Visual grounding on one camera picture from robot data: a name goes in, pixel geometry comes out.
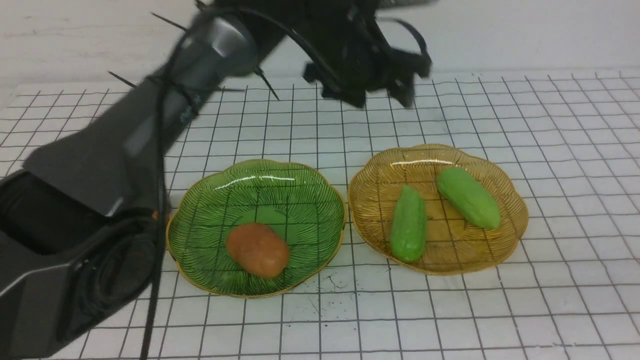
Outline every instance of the plate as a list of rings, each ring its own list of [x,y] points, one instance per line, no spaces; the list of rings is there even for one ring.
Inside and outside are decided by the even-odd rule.
[[[290,251],[270,280],[245,272],[225,246],[235,226],[269,225]],[[217,295],[267,297],[306,281],[335,256],[346,205],[316,170],[297,163],[248,160],[205,177],[183,196],[167,227],[167,247],[191,284]]]
[[[443,199],[436,179],[442,169],[465,168],[493,195],[502,222],[495,230],[469,224]],[[427,246],[421,259],[404,264],[388,244],[394,208],[402,187],[408,184],[425,200]],[[385,150],[371,158],[349,184],[349,207],[360,236],[373,249],[432,275],[455,275],[495,266],[506,260],[527,229],[527,206],[513,183],[497,165],[439,144]]]

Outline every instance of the gold plate rim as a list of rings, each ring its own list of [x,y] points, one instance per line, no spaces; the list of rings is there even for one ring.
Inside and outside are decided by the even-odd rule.
[[[264,163],[274,163],[274,164],[278,164],[278,165],[297,165],[297,166],[301,166],[304,167],[308,170],[311,170],[313,172],[315,172],[317,175],[320,176],[320,178],[324,181],[324,183],[327,185],[327,187],[329,187],[336,195],[338,195],[338,198],[340,199],[341,203],[342,203],[342,228],[340,230],[340,238],[338,240],[338,244],[335,247],[335,251],[333,251],[333,254],[327,259],[327,261],[320,266],[315,272],[313,272],[312,274],[310,274],[308,277],[302,279],[301,281],[297,282],[296,284],[293,284],[292,286],[289,286],[287,288],[278,290],[278,291],[274,291],[272,293],[267,293],[267,294],[260,294],[260,295],[240,295],[240,294],[235,294],[235,293],[224,293],[221,291],[214,291],[212,289],[207,289],[204,286],[198,285],[196,283],[194,283],[191,278],[189,278],[184,271],[182,270],[182,268],[180,267],[180,263],[175,259],[175,256],[173,255],[173,253],[171,252],[171,247],[169,246],[170,243],[170,237],[169,237],[169,229],[171,228],[171,223],[173,222],[173,219],[175,218],[176,214],[180,211],[180,208],[183,204],[184,198],[187,196],[187,194],[199,183],[201,183],[202,181],[205,181],[206,179],[213,177],[213,176],[220,176],[222,174],[224,174],[225,172],[228,172],[229,170],[233,169],[234,167],[238,166],[238,165],[242,165],[242,164],[246,164],[246,163],[252,163],[252,162],[264,162]],[[244,161],[240,161],[238,163],[235,163],[229,167],[227,167],[225,170],[222,170],[220,172],[216,172],[213,174],[209,174],[203,178],[201,178],[200,180],[196,181],[193,185],[191,185],[189,187],[189,189],[187,189],[187,191],[184,193],[184,195],[182,196],[182,198],[180,199],[180,202],[178,204],[178,208],[175,210],[175,213],[169,218],[169,221],[167,222],[166,225],[166,229],[165,229],[165,239],[166,239],[166,249],[169,252],[169,254],[171,255],[172,260],[175,262],[175,267],[178,270],[178,273],[180,273],[180,275],[187,280],[187,282],[189,282],[190,284],[192,284],[193,286],[197,287],[198,289],[202,290],[202,291],[206,291],[207,293],[213,294],[213,295],[218,295],[218,296],[228,296],[228,297],[234,297],[237,299],[264,299],[267,297],[272,297],[272,296],[277,296],[277,295],[281,295],[284,293],[287,293],[288,291],[291,291],[292,289],[294,289],[295,287],[303,284],[304,282],[306,282],[307,280],[311,279],[313,276],[316,276],[320,271],[324,270],[324,268],[326,268],[331,261],[335,258],[335,256],[338,254],[338,251],[340,251],[340,248],[342,247],[342,242],[344,241],[344,230],[347,224],[347,219],[348,219],[348,209],[347,209],[347,205],[346,205],[346,201],[344,200],[344,197],[342,196],[342,194],[340,194],[340,192],[333,187],[329,181],[326,179],[326,177],[324,175],[322,175],[322,173],[320,173],[320,171],[310,167],[309,165],[306,164],[302,164],[302,163],[296,163],[293,161],[286,161],[286,162],[281,162],[281,161],[275,161],[275,160],[269,160],[269,159],[248,159],[248,160],[244,160]]]
[[[358,225],[358,222],[355,220],[356,218],[356,213],[355,213],[355,207],[353,205],[354,200],[353,200],[353,196],[352,196],[352,184],[356,181],[356,179],[361,176],[361,174],[367,169],[367,167],[369,167],[371,164],[374,163],[374,161],[376,160],[376,158],[382,157],[384,156],[384,154],[389,153],[389,152],[395,152],[395,151],[407,151],[407,150],[432,150],[432,149],[443,149],[443,150],[447,150],[447,151],[453,151],[453,152],[457,152],[458,154],[461,155],[462,159],[470,159],[470,160],[474,160],[474,161],[478,161],[480,163],[485,164],[486,166],[492,167],[494,169],[497,170],[498,173],[500,173],[502,176],[504,176],[505,178],[509,179],[509,188],[507,188],[506,190],[513,193],[515,199],[520,203],[520,205],[522,205],[522,208],[524,209],[524,225],[521,228],[517,229],[516,232],[516,236],[515,236],[515,241],[513,241],[512,246],[504,252],[504,255],[501,257],[502,259],[499,261],[494,261],[492,264],[491,263],[482,263],[482,265],[478,265],[478,266],[470,266],[464,270],[448,270],[448,271],[435,271],[435,270],[428,270],[428,269],[424,269],[424,268],[420,268],[417,267],[415,265],[409,264],[409,263],[404,263],[402,261],[400,261],[399,259],[395,258],[394,256],[387,254],[386,252],[383,252],[379,249],[377,249],[370,240],[368,240],[362,232],[362,229],[360,228],[360,226]],[[420,144],[420,145],[415,145],[415,146],[411,146],[411,147],[392,147],[389,149],[386,149],[384,151],[381,151],[377,154],[375,154],[374,156],[372,156],[369,160],[367,160],[367,163],[358,171],[356,172],[356,174],[351,178],[351,181],[349,182],[348,186],[347,186],[347,201],[349,204],[349,208],[350,208],[350,212],[352,215],[352,224],[353,227],[356,229],[356,231],[358,232],[358,234],[360,235],[360,237],[364,240],[364,242],[366,242],[366,244],[368,244],[368,246],[370,246],[374,251],[376,251],[377,253],[385,256],[387,259],[392,260],[394,262],[396,262],[398,265],[401,266],[405,266],[407,268],[411,268],[412,270],[415,270],[417,272],[421,272],[425,275],[439,275],[439,276],[450,276],[450,275],[460,275],[460,274],[468,274],[471,272],[478,272],[481,270],[486,270],[488,268],[497,266],[501,263],[503,263],[506,259],[508,259],[513,253],[514,251],[518,248],[518,244],[520,243],[520,240],[522,239],[522,236],[524,235],[524,232],[526,232],[527,227],[529,225],[529,209],[527,208],[527,204],[524,201],[524,199],[522,198],[522,196],[517,192],[513,181],[511,180],[511,178],[507,175],[507,173],[501,169],[498,165],[492,163],[491,161],[488,161],[487,159],[483,159],[480,158],[478,156],[474,156],[471,154],[467,154],[466,152],[450,146],[450,145],[445,145],[445,144],[440,144],[440,143],[425,143],[425,144]]]

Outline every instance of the white wall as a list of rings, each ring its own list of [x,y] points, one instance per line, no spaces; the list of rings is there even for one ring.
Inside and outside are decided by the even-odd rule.
[[[107,70],[138,79],[179,34],[151,11],[187,24],[195,7],[191,0],[0,0],[0,86],[102,80]],[[640,65],[640,0],[440,0],[388,15],[418,27],[438,72]],[[399,27],[386,33],[400,47],[413,44]],[[299,76],[304,59],[288,42],[264,69]]]

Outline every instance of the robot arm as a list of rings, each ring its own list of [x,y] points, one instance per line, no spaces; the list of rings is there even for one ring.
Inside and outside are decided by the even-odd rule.
[[[225,78],[255,72],[288,36],[311,58],[304,77],[326,98],[364,107],[366,92],[385,89],[409,107],[415,75],[431,69],[426,45],[408,26],[420,54],[394,49],[375,13],[428,2],[200,3],[199,26],[173,54],[170,77],[161,67],[0,181],[0,359],[53,355],[148,286],[164,252],[152,219],[161,155]]]

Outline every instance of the black cable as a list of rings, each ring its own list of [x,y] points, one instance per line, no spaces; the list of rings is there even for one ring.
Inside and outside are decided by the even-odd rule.
[[[165,252],[165,231],[166,231],[166,184],[164,183],[164,151],[163,151],[163,120],[164,120],[164,102],[169,92],[169,88],[175,83],[170,79],[171,72],[177,62],[178,57],[180,56],[180,51],[182,50],[184,43],[186,40],[193,36],[196,31],[200,29],[205,24],[210,23],[217,17],[221,17],[224,15],[230,15],[232,13],[244,13],[248,15],[258,16],[266,21],[269,21],[273,25],[278,26],[281,30],[285,32],[285,34],[294,40],[308,55],[309,57],[316,63],[324,64],[322,57],[320,57],[317,53],[317,50],[314,49],[300,34],[288,28],[285,24],[275,20],[269,15],[258,12],[257,10],[251,8],[241,8],[241,7],[229,7],[229,8],[218,8],[218,9],[203,9],[203,16],[185,30],[182,34],[178,42],[174,45],[173,50],[169,59],[167,60],[163,73],[157,78],[162,81],[158,91],[158,97],[156,102],[156,126],[154,128],[155,139],[157,139],[157,257],[156,263],[154,267],[154,271],[152,273],[152,285],[151,285],[151,294],[149,298],[149,308],[147,311],[147,321],[145,323],[145,332],[142,339],[142,348],[140,351],[140,360],[147,360],[149,346],[151,344],[151,335],[153,331],[154,320],[156,317],[156,309],[157,309],[157,300],[160,289],[160,278],[162,275],[162,265],[164,260],[164,252]],[[179,92],[188,98],[189,105],[192,105],[191,99],[189,99],[188,94],[184,91],[184,89],[179,89]]]

